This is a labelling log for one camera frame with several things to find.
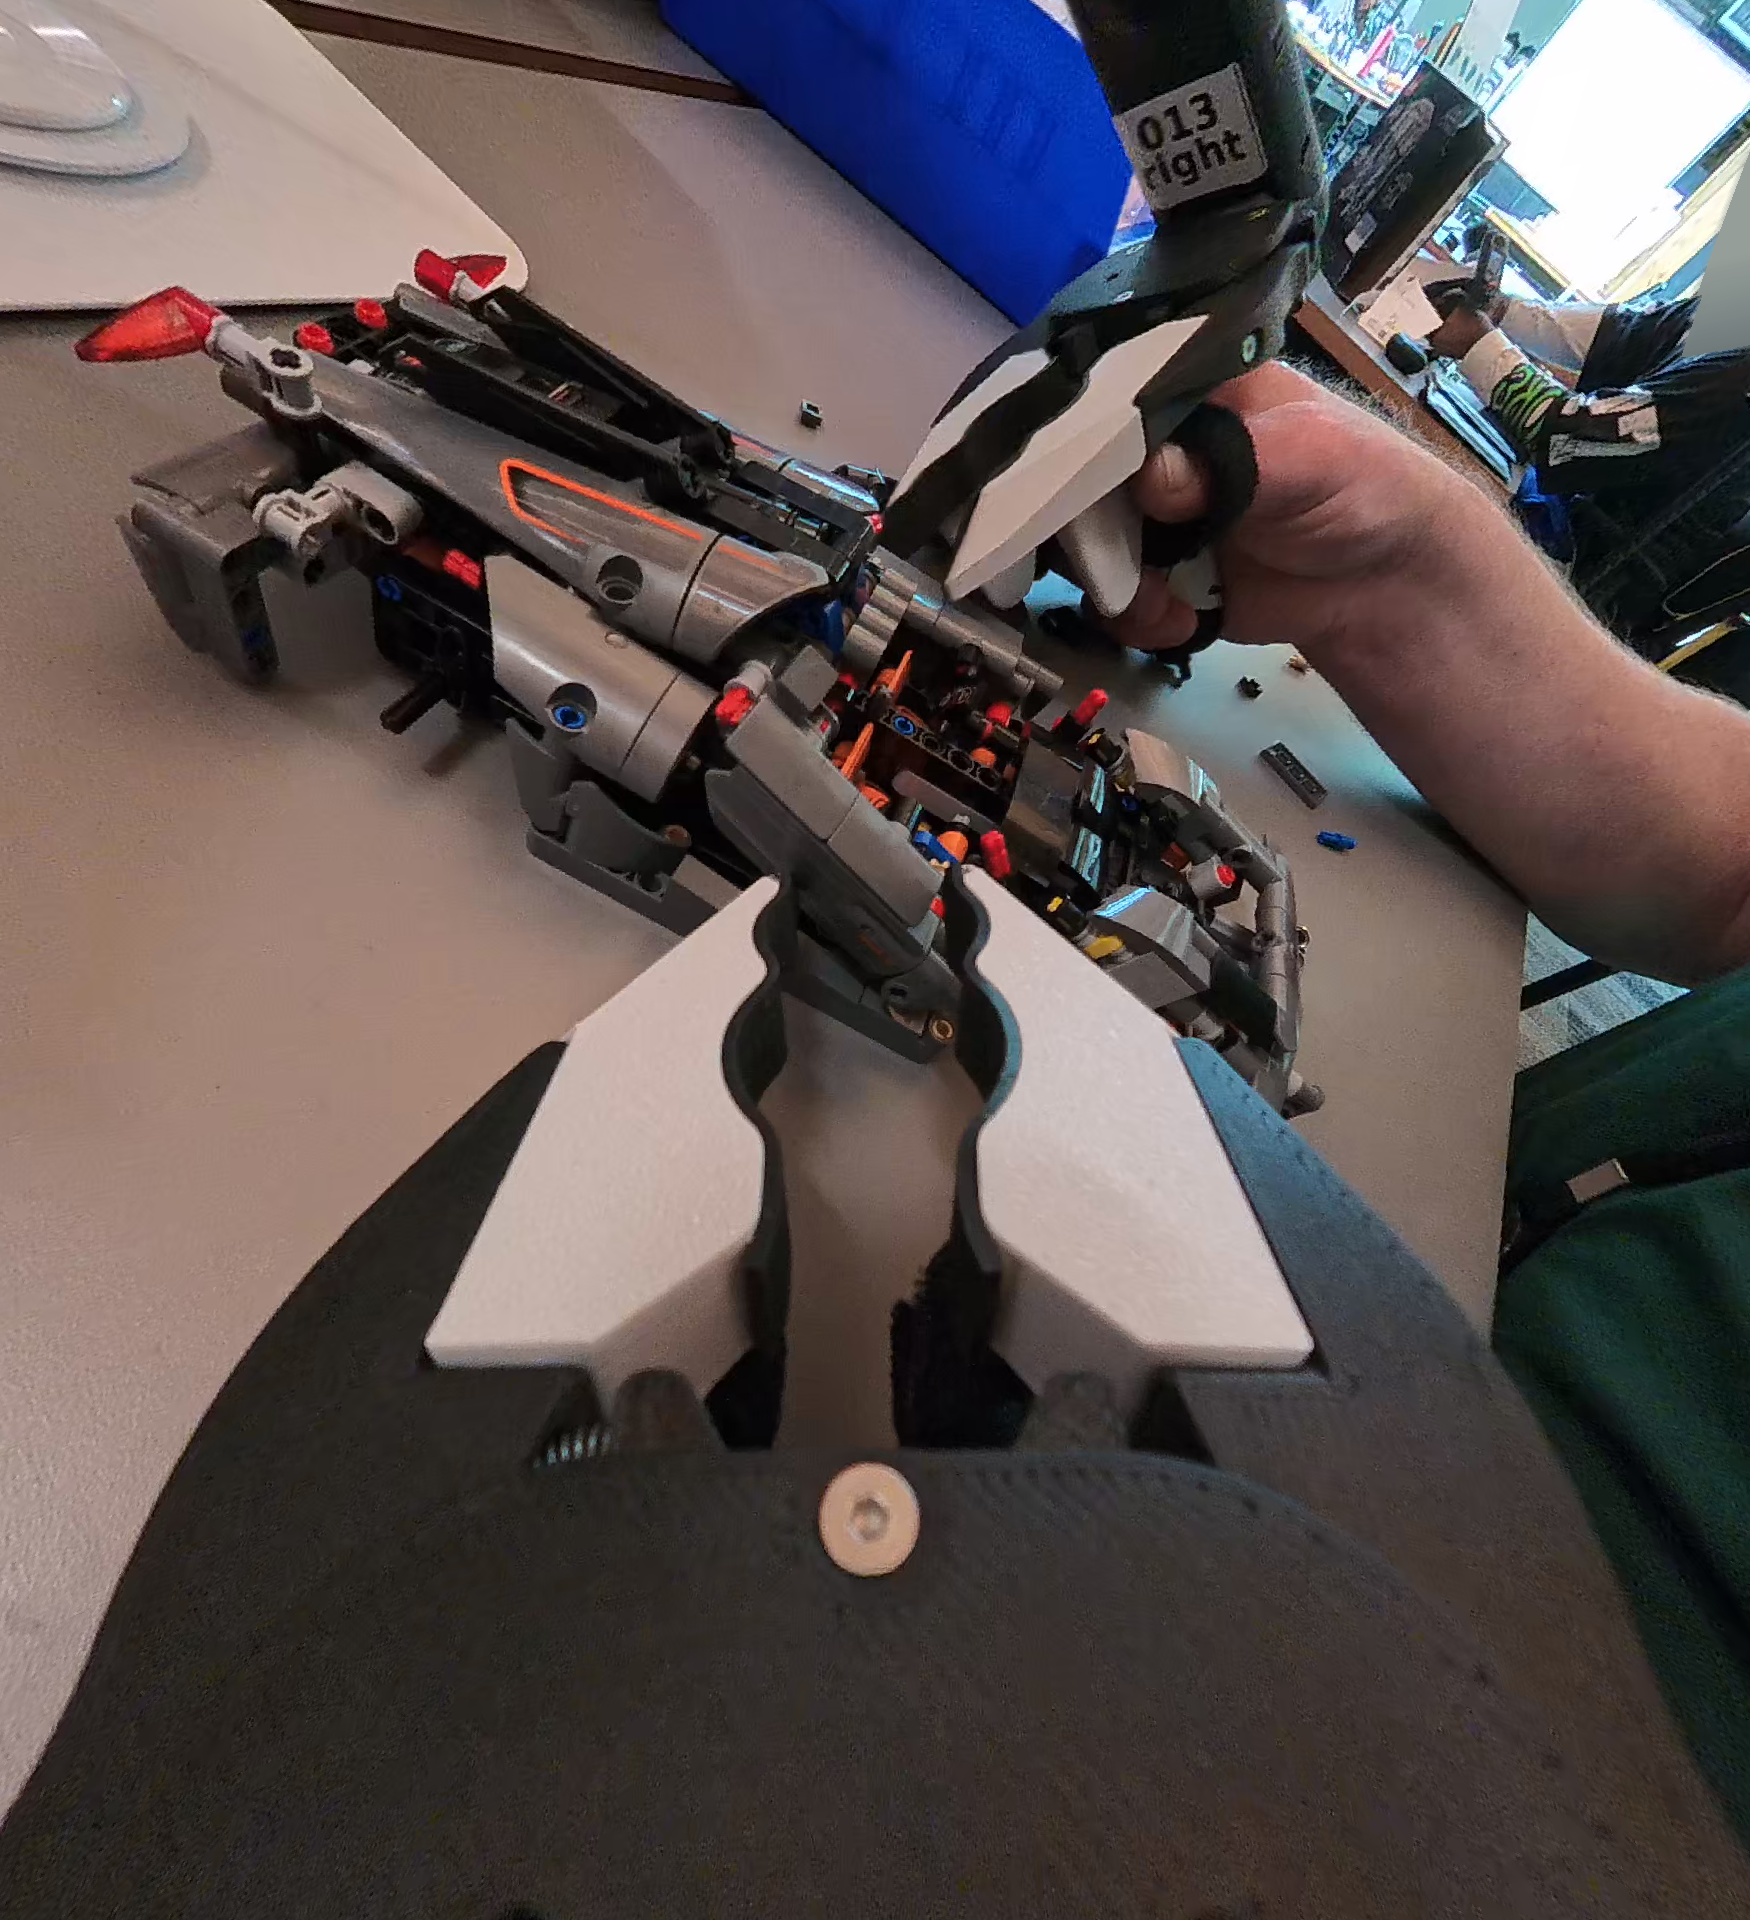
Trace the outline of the long wooden desk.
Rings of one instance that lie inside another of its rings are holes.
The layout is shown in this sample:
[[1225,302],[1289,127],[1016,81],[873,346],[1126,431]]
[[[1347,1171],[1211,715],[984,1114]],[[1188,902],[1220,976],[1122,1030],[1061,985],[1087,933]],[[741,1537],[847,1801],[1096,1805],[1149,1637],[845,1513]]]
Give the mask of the long wooden desk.
[[1510,499],[1519,469],[1494,423],[1470,395],[1429,405],[1429,374],[1398,372],[1358,325],[1352,308],[1323,275],[1312,275],[1290,322],[1294,353],[1352,386],[1400,429],[1416,436],[1450,466],[1466,471],[1484,491]]

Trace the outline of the dark printed box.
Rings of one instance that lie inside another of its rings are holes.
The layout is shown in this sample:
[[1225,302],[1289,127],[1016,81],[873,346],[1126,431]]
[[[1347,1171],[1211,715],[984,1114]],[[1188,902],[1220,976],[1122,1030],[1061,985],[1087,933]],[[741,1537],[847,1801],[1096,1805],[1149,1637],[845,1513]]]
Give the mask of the dark printed box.
[[1485,110],[1421,62],[1331,182],[1320,276],[1336,298],[1394,278],[1504,147]]

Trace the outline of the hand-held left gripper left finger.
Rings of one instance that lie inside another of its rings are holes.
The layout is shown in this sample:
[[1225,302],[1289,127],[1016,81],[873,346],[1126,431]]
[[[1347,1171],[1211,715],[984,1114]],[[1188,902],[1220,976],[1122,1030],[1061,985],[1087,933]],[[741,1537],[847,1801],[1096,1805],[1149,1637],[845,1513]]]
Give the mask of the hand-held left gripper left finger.
[[772,1444],[790,1231],[760,1100],[790,965],[764,878],[574,1025],[426,1336],[437,1370],[570,1367],[602,1404],[669,1374],[729,1446]]

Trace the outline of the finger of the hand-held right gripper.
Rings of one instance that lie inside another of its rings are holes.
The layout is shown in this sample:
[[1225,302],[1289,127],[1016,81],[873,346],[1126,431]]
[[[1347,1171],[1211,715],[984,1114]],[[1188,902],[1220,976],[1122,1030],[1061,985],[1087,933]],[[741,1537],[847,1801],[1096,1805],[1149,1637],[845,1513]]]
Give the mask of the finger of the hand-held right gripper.
[[1036,425],[1074,399],[1099,361],[1082,344],[1007,356],[936,419],[885,511],[880,543],[913,558],[933,543],[953,557],[984,483],[1023,448]]
[[1168,321],[1099,357],[1079,395],[979,489],[944,577],[949,599],[1031,587],[1039,548],[1056,540],[1092,603],[1132,602],[1141,519],[1125,489],[1147,458],[1137,397],[1205,325]]

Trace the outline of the white display board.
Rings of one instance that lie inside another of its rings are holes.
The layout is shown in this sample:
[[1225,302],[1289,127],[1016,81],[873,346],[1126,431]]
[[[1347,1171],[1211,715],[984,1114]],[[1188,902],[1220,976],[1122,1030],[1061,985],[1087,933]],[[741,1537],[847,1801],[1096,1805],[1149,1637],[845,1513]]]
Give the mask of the white display board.
[[1679,217],[1678,187],[1750,113],[1750,66],[1668,4],[1582,3],[1492,107],[1538,261],[1598,293]]

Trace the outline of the person's right forearm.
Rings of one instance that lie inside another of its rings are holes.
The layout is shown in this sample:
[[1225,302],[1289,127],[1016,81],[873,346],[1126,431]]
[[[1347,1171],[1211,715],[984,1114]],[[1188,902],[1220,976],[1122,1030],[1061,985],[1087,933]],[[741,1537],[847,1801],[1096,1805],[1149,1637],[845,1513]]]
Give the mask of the person's right forearm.
[[1750,715],[1636,659],[1484,493],[1414,469],[1308,659],[1573,949],[1679,985],[1750,965]]

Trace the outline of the grey lego cylinder assembly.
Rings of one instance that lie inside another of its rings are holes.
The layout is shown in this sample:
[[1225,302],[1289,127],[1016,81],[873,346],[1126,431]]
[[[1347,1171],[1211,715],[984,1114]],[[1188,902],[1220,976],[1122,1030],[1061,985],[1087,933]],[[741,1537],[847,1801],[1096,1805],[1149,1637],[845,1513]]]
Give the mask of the grey lego cylinder assembly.
[[960,991],[936,940],[939,867],[886,820],[776,690],[726,691],[702,796],[722,837],[793,900],[782,983],[911,1066],[949,1047]]

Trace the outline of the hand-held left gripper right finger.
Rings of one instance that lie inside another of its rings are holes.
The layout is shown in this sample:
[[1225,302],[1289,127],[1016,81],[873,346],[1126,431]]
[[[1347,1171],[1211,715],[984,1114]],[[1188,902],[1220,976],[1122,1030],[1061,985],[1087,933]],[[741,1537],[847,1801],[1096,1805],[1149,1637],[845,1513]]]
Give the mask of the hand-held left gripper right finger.
[[1003,1449],[1089,1376],[1118,1428],[1175,1371],[1317,1355],[1172,1028],[975,866],[946,884],[955,1059],[979,1108],[946,1241],[889,1327],[905,1449]]

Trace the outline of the white flat board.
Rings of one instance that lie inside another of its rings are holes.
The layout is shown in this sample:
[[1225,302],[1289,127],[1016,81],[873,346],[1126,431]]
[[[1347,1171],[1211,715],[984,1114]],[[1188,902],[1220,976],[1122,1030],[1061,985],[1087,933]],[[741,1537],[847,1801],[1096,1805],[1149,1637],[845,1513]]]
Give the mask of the white flat board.
[[124,306],[177,284],[222,306],[382,293],[422,251],[525,258],[267,4],[86,4],[189,118],[141,180],[0,168],[0,313]]

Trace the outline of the person's right hand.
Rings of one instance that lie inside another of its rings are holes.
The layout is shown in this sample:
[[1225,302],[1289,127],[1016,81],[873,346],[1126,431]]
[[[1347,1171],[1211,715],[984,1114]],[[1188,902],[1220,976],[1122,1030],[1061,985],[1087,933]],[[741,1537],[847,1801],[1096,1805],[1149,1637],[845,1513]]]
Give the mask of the person's right hand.
[[1128,483],[1147,524],[1195,526],[1220,612],[1203,618],[1144,566],[1109,632],[1165,654],[1209,632],[1310,654],[1417,540],[1445,471],[1356,395],[1285,364],[1217,388],[1221,439],[1161,443]]

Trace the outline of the blue plastic bin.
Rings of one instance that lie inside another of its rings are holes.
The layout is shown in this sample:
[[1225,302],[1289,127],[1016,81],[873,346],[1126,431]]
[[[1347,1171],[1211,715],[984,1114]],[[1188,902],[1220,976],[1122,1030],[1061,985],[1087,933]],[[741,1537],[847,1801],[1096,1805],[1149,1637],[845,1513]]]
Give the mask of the blue plastic bin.
[[1126,151],[1027,3],[662,3],[695,55],[1026,325],[1112,242]]

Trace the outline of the large grey lego vehicle model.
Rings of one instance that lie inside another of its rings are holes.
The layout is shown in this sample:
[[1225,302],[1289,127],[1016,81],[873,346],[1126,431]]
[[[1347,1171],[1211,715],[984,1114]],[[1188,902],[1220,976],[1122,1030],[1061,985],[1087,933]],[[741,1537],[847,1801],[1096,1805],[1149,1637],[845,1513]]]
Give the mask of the large grey lego vehicle model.
[[680,935],[726,900],[692,861],[760,879],[702,781],[718,700],[776,690],[939,867],[947,965],[941,894],[975,866],[1286,1117],[1319,1109],[1290,864],[1209,777],[890,555],[880,474],[731,431],[501,269],[423,251],[288,341],[170,286],[77,341],[90,366],[208,357],[254,415],[131,481],[123,538],[177,637],[263,682],[263,579],[360,573],[408,677],[380,729],[452,708],[501,733],[527,851]]

